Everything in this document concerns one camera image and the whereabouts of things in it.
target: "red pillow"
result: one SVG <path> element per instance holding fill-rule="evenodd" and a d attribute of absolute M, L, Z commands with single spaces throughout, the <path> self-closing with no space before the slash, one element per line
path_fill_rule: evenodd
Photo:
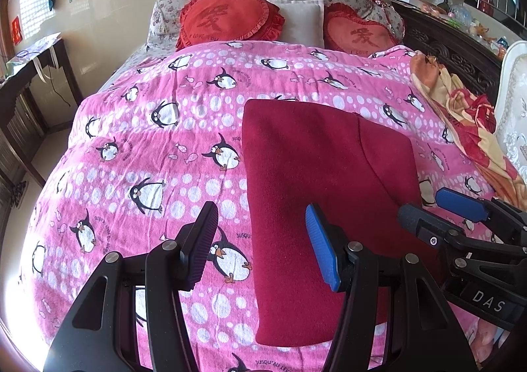
<path fill-rule="evenodd" d="M 284 17 L 266 0 L 191 0 L 181 10 L 177 50 L 214 41 L 276 40 Z"/>
<path fill-rule="evenodd" d="M 386 26 L 365 21 L 348 5 L 333 3 L 324 14 L 324 42 L 327 49 L 368 57 L 397 45 Z"/>

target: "red sign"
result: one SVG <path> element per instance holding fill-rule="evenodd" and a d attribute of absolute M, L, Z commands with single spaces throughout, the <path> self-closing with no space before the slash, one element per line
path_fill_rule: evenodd
<path fill-rule="evenodd" d="M 20 20 L 16 17 L 11 23 L 11 39 L 14 45 L 22 42 L 22 30 L 20 29 Z"/>

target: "white pillow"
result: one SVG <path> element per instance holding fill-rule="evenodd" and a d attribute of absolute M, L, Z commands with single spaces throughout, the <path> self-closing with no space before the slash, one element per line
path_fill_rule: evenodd
<path fill-rule="evenodd" d="M 267 0 L 280 8 L 286 19 L 278 40 L 291 44 L 324 48 L 323 0 Z"/>

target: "blue gripper pad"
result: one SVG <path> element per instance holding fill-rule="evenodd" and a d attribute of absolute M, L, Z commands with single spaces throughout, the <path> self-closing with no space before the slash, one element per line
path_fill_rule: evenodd
<path fill-rule="evenodd" d="M 341 277 L 338 274 L 337 255 L 331 245 L 325 226 L 327 226 L 327 222 L 320 208 L 314 204 L 309 204 L 306 208 L 307 233 L 311 239 L 315 256 L 317 256 L 318 267 L 324 282 L 336 292 L 341 285 Z"/>
<path fill-rule="evenodd" d="M 447 187 L 442 187 L 436 192 L 435 202 L 442 209 L 472 222 L 483 222 L 488 218 L 488 211 L 481 201 Z"/>

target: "orange blanket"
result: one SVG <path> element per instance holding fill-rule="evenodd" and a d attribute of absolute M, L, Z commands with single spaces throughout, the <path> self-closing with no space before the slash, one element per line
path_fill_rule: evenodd
<path fill-rule="evenodd" d="M 412 81 L 449 128 L 454 143 L 473 161 L 496 195 L 527 210 L 527 188 L 502 153 L 496 137 L 494 108 L 485 95 L 476 97 L 457 75 L 450 75 L 435 57 L 418 52 L 410 62 Z"/>

